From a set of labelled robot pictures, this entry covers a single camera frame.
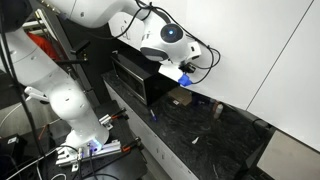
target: wire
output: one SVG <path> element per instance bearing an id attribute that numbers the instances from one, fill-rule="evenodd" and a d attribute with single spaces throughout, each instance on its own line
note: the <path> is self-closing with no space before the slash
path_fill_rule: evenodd
<path id="1" fill-rule="evenodd" d="M 14 178 L 14 177 L 15 177 L 17 174 L 19 174 L 20 172 L 22 172 L 22 171 L 24 171 L 25 169 L 29 168 L 30 166 L 38 163 L 39 161 L 41 161 L 42 159 L 46 158 L 47 156 L 53 154 L 54 152 L 61 150 L 61 148 L 63 148 L 63 147 L 68 147 L 68 148 L 71 148 L 71 149 L 75 150 L 76 152 L 78 152 L 77 149 L 74 148 L 74 147 L 71 147 L 71 146 L 68 146 L 68 145 L 60 145 L 60 146 L 54 148 L 53 150 L 49 151 L 48 153 L 46 153 L 44 156 L 41 156 L 41 157 L 38 158 L 37 160 L 35 160 L 35 161 L 31 162 L 30 164 L 26 165 L 25 167 L 21 168 L 21 169 L 20 169 L 19 171 L 17 171 L 15 174 L 13 174 L 13 175 L 11 175 L 9 178 L 7 178 L 7 180 L 10 180 L 10 179 Z"/>
<path id="2" fill-rule="evenodd" d="M 131 152 L 131 151 L 128 151 L 128 152 L 126 152 L 126 153 L 121 154 L 121 155 L 118 156 L 117 158 L 115 158 L 115 159 L 111 160 L 110 162 L 108 162 L 107 164 L 105 164 L 104 167 L 109 166 L 110 164 L 112 164 L 112 163 L 118 161 L 119 159 L 127 156 L 128 154 L 130 154 L 130 152 Z"/>
<path id="3" fill-rule="evenodd" d="M 115 36 L 115 37 L 100 37 L 100 36 L 97 36 L 97 35 L 94 35 L 92 33 L 89 33 L 87 32 L 89 35 L 95 37 L 95 38 L 98 38 L 98 39 L 103 39 L 103 40 L 114 40 L 114 39 L 118 39 L 119 37 L 123 36 L 125 33 L 127 33 L 127 31 L 130 29 L 132 23 L 134 22 L 135 18 L 137 17 L 137 15 L 139 14 L 139 12 L 141 11 L 142 9 L 140 8 L 133 16 L 133 18 L 131 19 L 128 27 L 119 35 Z"/>
<path id="4" fill-rule="evenodd" d="M 96 173 L 93 169 L 93 162 L 92 162 L 92 150 L 90 149 L 90 156 L 89 156 L 89 160 L 90 160 L 90 166 L 91 166 L 91 171 L 92 171 L 92 174 L 93 174 L 93 177 L 98 180 L 97 176 L 96 176 Z"/>
<path id="5" fill-rule="evenodd" d="M 17 166 L 17 167 L 18 167 L 18 168 L 20 168 L 20 167 L 22 167 L 22 166 L 24 166 L 24 165 L 26 165 L 26 164 L 28 164 L 28 163 L 30 163 L 30 162 L 32 162 L 32 161 L 35 161 L 35 160 L 37 160 L 37 158 L 29 159 L 29 160 L 27 160 L 27 161 L 23 162 L 22 164 L 20 164 L 20 165 L 19 165 L 19 166 Z M 5 174 L 1 175 L 1 177 L 5 176 L 5 175 L 7 175 L 7 174 L 12 173 L 14 170 L 16 170 L 16 169 L 11 169 L 11 170 L 10 170 L 10 171 L 8 171 L 7 173 L 5 173 Z"/>
<path id="6" fill-rule="evenodd" d="M 41 174 L 40 174 L 40 170 L 39 170 L 39 162 L 37 163 L 37 173 L 38 173 L 38 177 L 40 180 L 42 180 Z"/>
<path id="7" fill-rule="evenodd" d="M 15 108 L 13 108 L 7 115 L 6 117 L 4 117 L 1 121 L 1 124 L 0 124 L 0 128 L 1 126 L 3 125 L 3 123 L 7 120 L 7 118 L 15 111 L 17 110 L 22 104 L 20 103 L 18 106 L 16 106 Z"/>
<path id="8" fill-rule="evenodd" d="M 51 125 L 51 124 L 53 124 L 53 123 L 56 123 L 56 122 L 58 122 L 58 121 L 61 121 L 61 120 L 62 120 L 61 118 L 59 118 L 59 119 L 57 119 L 57 120 L 54 120 L 54 121 L 50 122 L 49 125 Z"/>
<path id="9" fill-rule="evenodd" d="M 72 147 L 72 146 L 60 145 L 60 146 L 58 146 L 58 147 L 62 147 L 62 148 L 67 147 L 67 148 L 70 148 L 70 149 L 74 150 L 75 152 L 78 152 L 78 150 L 77 150 L 76 148 Z"/>
<path id="10" fill-rule="evenodd" d="M 54 153 L 55 151 L 56 151 L 56 149 L 48 152 L 47 154 L 45 154 L 45 156 L 47 157 L 47 156 L 51 155 L 52 153 Z M 37 160 L 33 161 L 32 163 L 26 165 L 25 167 L 21 168 L 19 171 L 17 171 L 17 172 L 14 173 L 13 175 L 11 175 L 9 178 L 7 178 L 7 180 L 10 180 L 10 179 L 14 178 L 17 174 L 19 174 L 20 172 L 22 172 L 22 171 L 24 171 L 25 169 L 29 168 L 30 166 L 38 163 L 39 161 L 41 161 L 41 160 L 44 159 L 44 158 L 45 158 L 45 157 L 42 156 L 42 157 L 38 158 Z"/>
<path id="11" fill-rule="evenodd" d="M 41 133 L 40 133 L 39 136 L 38 136 L 38 140 L 39 140 L 39 141 L 40 141 L 41 138 L 42 138 L 42 135 L 43 135 L 43 133 L 44 133 L 44 130 L 47 129 L 47 126 L 48 126 L 48 125 L 45 125 L 45 126 L 42 128 Z"/>
<path id="12" fill-rule="evenodd" d="M 10 66 L 11 80 L 13 81 L 13 83 L 14 83 L 14 85 L 16 87 L 14 89 L 16 90 L 16 93 L 17 93 L 18 97 L 20 98 L 20 102 L 21 102 L 21 104 L 22 104 L 22 106 L 23 106 L 23 108 L 24 108 L 24 110 L 26 112 L 27 118 L 29 120 L 29 124 L 30 124 L 31 130 L 32 130 L 33 139 L 34 139 L 35 144 L 37 146 L 38 152 L 39 152 L 39 154 L 41 156 L 45 157 L 43 149 L 40 146 L 39 141 L 37 140 L 36 128 L 35 128 L 33 117 L 32 117 L 32 115 L 31 115 L 31 113 L 30 113 L 30 111 L 28 109 L 28 106 L 27 106 L 26 102 L 24 101 L 22 89 L 21 89 L 21 86 L 20 86 L 20 84 L 18 82 L 17 75 L 15 73 L 15 68 L 13 66 L 13 62 L 12 62 L 12 59 L 11 59 L 11 55 L 10 55 L 10 51 L 9 51 L 9 47 L 8 47 L 8 42 L 7 42 L 7 37 L 6 37 L 5 29 L 4 29 L 4 20 L 5 20 L 5 17 L 4 17 L 4 14 L 3 14 L 2 3 L 1 3 L 0 4 L 1 40 L 2 40 L 2 43 L 3 43 L 3 46 L 4 46 L 4 50 L 6 52 L 6 56 L 7 56 L 6 59 L 7 59 L 8 63 L 9 63 L 9 66 Z M 10 75 L 10 71 L 9 71 L 6 59 L 4 59 L 4 53 L 3 53 L 2 45 L 1 45 L 0 49 L 1 49 L 1 53 L 0 54 L 1 54 L 1 59 L 3 61 L 3 65 L 4 65 L 7 73 Z"/>
<path id="13" fill-rule="evenodd" d="M 193 34 L 191 34 L 191 33 L 190 33 L 188 30 L 186 30 L 182 25 L 180 25 L 180 24 L 170 15 L 170 13 L 168 13 L 168 12 L 167 12 L 166 10 L 164 10 L 163 8 L 152 6 L 152 4 L 150 4 L 149 6 L 142 7 L 141 4 L 140 4 L 141 2 L 140 2 L 139 0 L 135 0 L 135 1 L 136 1 L 137 5 L 140 7 L 140 9 L 150 9 L 150 11 L 153 10 L 153 9 L 156 9 L 156 10 L 160 10 L 160 11 L 164 12 L 174 23 L 176 23 L 179 27 L 181 27 L 181 29 L 183 29 L 183 30 L 187 33 L 186 36 L 193 38 L 195 41 L 197 41 L 199 44 L 201 44 L 202 46 L 206 47 L 206 48 L 209 50 L 209 52 L 210 52 L 210 54 L 211 54 L 211 57 L 212 57 L 212 59 L 211 59 L 211 66 L 210 66 L 210 67 L 202 68 L 202 67 L 199 67 L 198 65 L 193 64 L 195 67 L 197 67 L 197 68 L 199 68 L 199 69 L 202 69 L 202 70 L 208 69 L 207 73 L 204 75 L 204 77 L 203 77 L 202 79 L 200 79 L 199 81 L 197 81 L 197 82 L 195 82 L 195 83 L 192 83 L 192 84 L 198 84 L 198 83 L 202 82 L 202 81 L 209 75 L 211 69 L 212 69 L 213 67 L 215 67 L 216 65 L 219 64 L 220 59 L 221 59 L 221 54 L 220 54 L 220 52 L 219 52 L 218 50 L 216 50 L 216 49 L 211 48 L 209 45 L 206 45 L 206 44 L 205 44 L 203 41 L 201 41 L 199 38 L 197 38 L 197 37 L 195 37 Z M 212 52 L 212 51 L 215 51 L 215 52 L 219 55 L 218 61 L 217 61 L 215 64 L 214 64 L 214 55 L 213 55 L 213 52 Z"/>
<path id="14" fill-rule="evenodd" d="M 208 69 L 207 73 L 203 76 L 202 79 L 200 79 L 200 80 L 197 81 L 197 82 L 192 82 L 192 84 L 199 84 L 199 83 L 201 83 L 201 82 L 209 75 L 209 73 L 210 73 L 210 71 L 211 71 L 211 69 L 212 69 L 213 63 L 214 63 L 214 55 L 213 55 L 213 53 L 212 53 L 211 50 L 210 50 L 210 54 L 211 54 L 211 58 L 212 58 L 212 59 L 211 59 L 210 68 Z"/>
<path id="15" fill-rule="evenodd" d="M 57 174 L 57 175 L 53 176 L 53 178 L 51 178 L 51 180 L 54 180 L 55 178 L 57 178 L 59 176 L 63 176 L 64 180 L 67 180 L 67 176 L 65 174 Z"/>
<path id="16" fill-rule="evenodd" d="M 11 160 L 12 165 L 13 165 L 14 168 L 17 170 L 17 172 L 19 171 L 19 168 L 18 168 L 18 166 L 17 166 L 17 163 L 16 163 L 16 161 L 13 159 L 12 156 L 10 156 L 10 155 L 0 155 L 0 157 L 7 157 L 7 158 L 9 158 L 9 159 Z"/>
<path id="17" fill-rule="evenodd" d="M 78 161 L 78 171 L 76 172 L 76 174 L 73 176 L 72 180 L 76 179 L 77 175 L 79 174 L 80 179 L 82 179 L 82 171 L 81 171 L 81 160 L 77 160 Z"/>
<path id="18" fill-rule="evenodd" d="M 117 178 L 117 177 L 115 177 L 113 175 L 110 175 L 110 174 L 96 174 L 96 176 L 108 176 L 108 177 L 112 177 L 113 179 L 119 180 L 119 178 Z"/>

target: table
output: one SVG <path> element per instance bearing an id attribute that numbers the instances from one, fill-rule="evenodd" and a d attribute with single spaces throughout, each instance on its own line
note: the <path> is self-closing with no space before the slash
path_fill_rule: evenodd
<path id="1" fill-rule="evenodd" d="M 114 71 L 102 77 L 199 179 L 233 179 L 245 160 L 267 141 L 259 138 L 249 120 L 227 106 L 220 121 L 212 121 L 213 105 L 208 97 L 193 92 L 194 101 L 182 106 L 164 95 L 145 106 Z M 157 122 L 152 120 L 150 109 Z M 192 144 L 197 137 L 197 144 Z"/>

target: white wall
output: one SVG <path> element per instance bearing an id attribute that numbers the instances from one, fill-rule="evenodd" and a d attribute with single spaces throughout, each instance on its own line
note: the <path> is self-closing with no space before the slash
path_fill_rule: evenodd
<path id="1" fill-rule="evenodd" d="M 314 1 L 248 111 L 320 152 L 320 1 Z"/>
<path id="2" fill-rule="evenodd" d="M 221 63 L 189 89 L 246 109 L 311 0 L 155 0 L 194 35 L 218 49 Z M 194 61 L 208 67 L 210 54 Z M 191 75 L 196 81 L 206 71 Z"/>

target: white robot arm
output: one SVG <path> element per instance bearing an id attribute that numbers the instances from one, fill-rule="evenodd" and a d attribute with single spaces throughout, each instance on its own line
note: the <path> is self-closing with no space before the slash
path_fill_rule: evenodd
<path id="1" fill-rule="evenodd" d="M 24 7 L 23 3 L 27 0 L 15 2 L 19 4 L 20 1 L 21 7 Z M 106 24 L 117 12 L 134 15 L 140 9 L 135 0 L 47 0 L 42 3 L 88 28 Z M 7 10 L 16 7 L 18 6 L 10 6 Z M 148 14 L 149 10 L 142 9 L 136 18 L 142 20 Z M 177 82 L 181 81 L 185 75 L 179 66 L 185 60 L 201 54 L 199 45 L 196 42 L 188 43 L 181 28 L 160 12 L 152 11 L 144 23 L 141 52 L 148 59 L 163 64 L 161 73 Z M 91 148 L 99 151 L 107 141 L 109 132 L 99 123 L 77 83 L 29 39 L 21 26 L 7 30 L 6 35 L 19 82 L 43 93 L 56 114 L 72 127 L 65 144 L 75 148 L 87 148 L 87 144 L 90 144 Z M 191 83 L 188 78 L 184 77 L 184 80 L 183 85 Z"/>
<path id="2" fill-rule="evenodd" d="M 61 16 L 88 28 L 105 25 L 116 13 L 125 12 L 132 16 L 140 7 L 135 0 L 46 0 L 42 1 Z M 145 24 L 140 51 L 152 61 L 163 65 L 159 72 L 179 82 L 183 86 L 191 81 L 183 81 L 186 75 L 179 69 L 185 61 L 201 55 L 197 42 L 188 42 L 184 31 L 162 12 L 141 9 L 136 18 Z"/>

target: blue tag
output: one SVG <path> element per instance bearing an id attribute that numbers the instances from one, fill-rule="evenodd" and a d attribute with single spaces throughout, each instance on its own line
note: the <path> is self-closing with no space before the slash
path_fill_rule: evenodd
<path id="1" fill-rule="evenodd" d="M 178 83 L 180 83 L 182 86 L 186 87 L 192 84 L 192 82 L 189 79 L 189 76 L 186 74 L 183 74 L 181 78 L 178 80 Z"/>

